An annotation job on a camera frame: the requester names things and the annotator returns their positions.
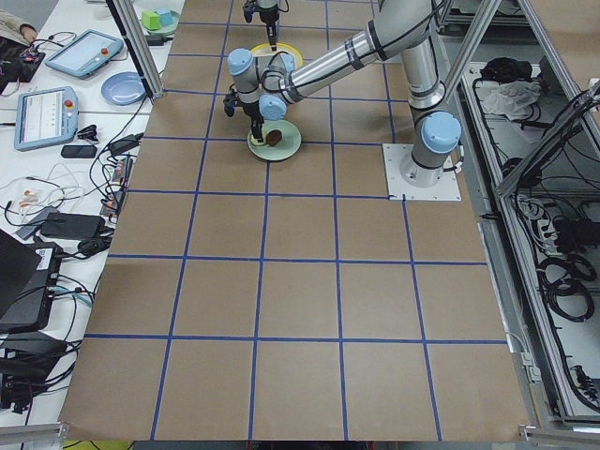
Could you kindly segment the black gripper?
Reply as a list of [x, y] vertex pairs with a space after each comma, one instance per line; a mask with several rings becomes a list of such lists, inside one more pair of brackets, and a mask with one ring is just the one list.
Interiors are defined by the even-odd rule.
[[258, 99], [238, 99], [239, 106], [243, 109], [244, 113], [251, 119], [250, 125], [250, 136], [257, 139], [263, 139], [263, 117], [260, 112], [259, 100]]
[[273, 51], [278, 47], [278, 30], [276, 23], [279, 20], [279, 13], [279, 7], [261, 7], [259, 9], [260, 19], [266, 25], [268, 42]]

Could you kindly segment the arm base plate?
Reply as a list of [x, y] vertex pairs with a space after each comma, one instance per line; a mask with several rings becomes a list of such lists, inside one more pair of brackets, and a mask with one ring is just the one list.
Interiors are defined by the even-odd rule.
[[452, 157], [437, 169], [424, 169], [412, 158], [412, 144], [384, 143], [383, 163], [388, 199], [407, 202], [460, 202]]

